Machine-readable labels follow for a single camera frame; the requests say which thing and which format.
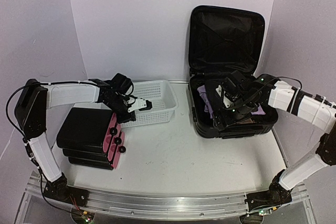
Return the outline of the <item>black ribbed hard suitcase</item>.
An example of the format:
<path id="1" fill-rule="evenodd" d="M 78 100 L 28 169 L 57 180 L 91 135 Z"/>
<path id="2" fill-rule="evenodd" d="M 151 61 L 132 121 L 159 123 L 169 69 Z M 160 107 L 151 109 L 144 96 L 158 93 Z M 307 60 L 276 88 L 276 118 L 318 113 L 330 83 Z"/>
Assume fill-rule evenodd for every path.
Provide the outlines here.
<path id="1" fill-rule="evenodd" d="M 204 112 L 204 101 L 197 88 L 209 81 L 221 81 L 238 70 L 246 78 L 257 78 L 265 33 L 264 17 L 255 12 L 227 7 L 201 5 L 190 17 L 188 65 L 189 94 L 196 132 L 204 138 L 240 138 L 265 134 L 278 120 L 274 108 L 263 106 L 264 116 L 253 116 L 250 123 L 218 130 L 214 120 Z"/>

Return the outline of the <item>purple shirt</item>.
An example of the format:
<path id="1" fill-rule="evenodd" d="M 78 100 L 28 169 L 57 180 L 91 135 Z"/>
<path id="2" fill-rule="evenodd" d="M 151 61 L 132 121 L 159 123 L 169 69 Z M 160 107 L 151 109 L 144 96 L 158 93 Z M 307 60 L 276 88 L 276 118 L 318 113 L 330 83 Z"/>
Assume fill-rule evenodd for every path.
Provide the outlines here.
<path id="1" fill-rule="evenodd" d="M 197 88 L 197 91 L 199 93 L 199 96 L 202 98 L 202 100 L 204 101 L 205 105 L 204 105 L 204 112 L 209 114 L 210 119 L 213 118 L 213 110 L 212 107 L 209 103 L 209 100 L 207 98 L 207 94 L 206 94 L 206 90 L 205 90 L 205 86 L 202 85 L 200 87 Z M 261 106 L 259 106 L 257 108 L 257 111 L 252 111 L 251 112 L 252 115 L 265 115 L 266 112 L 262 109 Z"/>

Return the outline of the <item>white perforated plastic basket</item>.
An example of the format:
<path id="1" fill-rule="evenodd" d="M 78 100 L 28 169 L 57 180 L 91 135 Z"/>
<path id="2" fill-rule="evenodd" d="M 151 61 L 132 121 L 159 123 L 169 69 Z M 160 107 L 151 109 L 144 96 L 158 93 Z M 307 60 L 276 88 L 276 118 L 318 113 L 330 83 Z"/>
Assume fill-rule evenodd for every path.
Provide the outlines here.
<path id="1" fill-rule="evenodd" d="M 171 120 L 171 117 L 178 107 L 178 101 L 174 90 L 168 81 L 141 81 L 133 82 L 133 85 L 133 93 L 129 95 L 128 111 L 135 112 L 136 120 L 134 122 L 120 124 L 124 127 L 134 127 L 166 123 Z M 97 84 L 96 87 L 99 96 L 99 87 Z"/>

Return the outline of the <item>black pink small suitcase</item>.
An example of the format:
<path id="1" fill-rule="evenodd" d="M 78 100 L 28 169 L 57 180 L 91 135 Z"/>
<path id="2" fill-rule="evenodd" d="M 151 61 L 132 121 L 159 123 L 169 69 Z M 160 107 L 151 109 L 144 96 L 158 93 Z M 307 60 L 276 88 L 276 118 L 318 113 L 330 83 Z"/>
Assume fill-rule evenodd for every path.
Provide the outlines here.
<path id="1" fill-rule="evenodd" d="M 56 138 L 71 164 L 114 170 L 124 146 L 124 132 L 111 110 L 72 108 Z"/>

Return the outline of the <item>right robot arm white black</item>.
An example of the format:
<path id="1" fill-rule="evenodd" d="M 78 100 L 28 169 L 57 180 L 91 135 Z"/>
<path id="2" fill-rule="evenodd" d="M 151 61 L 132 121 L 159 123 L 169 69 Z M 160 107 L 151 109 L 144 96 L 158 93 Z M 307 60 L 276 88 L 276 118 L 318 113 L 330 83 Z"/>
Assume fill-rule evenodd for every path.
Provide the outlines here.
<path id="1" fill-rule="evenodd" d="M 265 191 L 268 204 L 275 205 L 285 196 L 285 190 L 293 189 L 322 168 L 335 165 L 335 103 L 325 97 L 295 88 L 284 77 L 262 74 L 250 79 L 238 71 L 221 81 L 209 81 L 206 94 L 215 127 L 220 131 L 250 118 L 262 105 L 286 111 L 323 131 L 319 145 L 284 170 L 278 184 Z"/>

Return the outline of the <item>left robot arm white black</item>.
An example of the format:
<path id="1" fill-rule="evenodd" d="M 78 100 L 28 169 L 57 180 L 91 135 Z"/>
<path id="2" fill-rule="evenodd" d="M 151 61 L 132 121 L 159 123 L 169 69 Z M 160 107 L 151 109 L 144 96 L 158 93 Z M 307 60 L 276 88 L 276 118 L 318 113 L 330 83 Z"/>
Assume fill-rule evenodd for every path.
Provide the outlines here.
<path id="1" fill-rule="evenodd" d="M 14 109 L 19 131 L 30 160 L 50 182 L 50 193 L 59 201 L 70 197 L 70 189 L 62 182 L 62 172 L 47 140 L 47 110 L 76 103 L 102 103 L 113 112 L 133 119 L 130 111 L 134 84 L 131 79 L 117 75 L 111 80 L 61 81 L 43 83 L 29 79 L 18 89 L 20 97 Z"/>

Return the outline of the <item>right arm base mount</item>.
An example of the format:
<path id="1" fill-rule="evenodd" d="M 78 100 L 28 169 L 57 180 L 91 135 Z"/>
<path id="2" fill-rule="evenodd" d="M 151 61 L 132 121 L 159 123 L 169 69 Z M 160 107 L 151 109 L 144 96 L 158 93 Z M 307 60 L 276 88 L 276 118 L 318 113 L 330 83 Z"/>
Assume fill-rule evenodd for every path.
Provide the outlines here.
<path id="1" fill-rule="evenodd" d="M 284 189 L 279 183 L 279 178 L 280 176 L 276 176 L 267 190 L 246 195 L 248 212 L 257 212 L 292 202 L 291 190 Z"/>

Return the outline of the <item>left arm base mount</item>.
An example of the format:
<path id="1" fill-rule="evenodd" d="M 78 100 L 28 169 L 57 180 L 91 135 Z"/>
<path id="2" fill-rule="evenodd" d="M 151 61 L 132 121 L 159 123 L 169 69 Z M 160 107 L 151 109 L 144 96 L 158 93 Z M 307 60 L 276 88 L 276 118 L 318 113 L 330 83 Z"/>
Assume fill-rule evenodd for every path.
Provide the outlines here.
<path id="1" fill-rule="evenodd" d="M 47 180 L 43 189 L 43 196 L 59 202 L 77 205 L 78 207 L 85 207 L 88 202 L 89 191 L 69 186 L 66 176 L 61 173 L 61 177 L 54 182 Z"/>

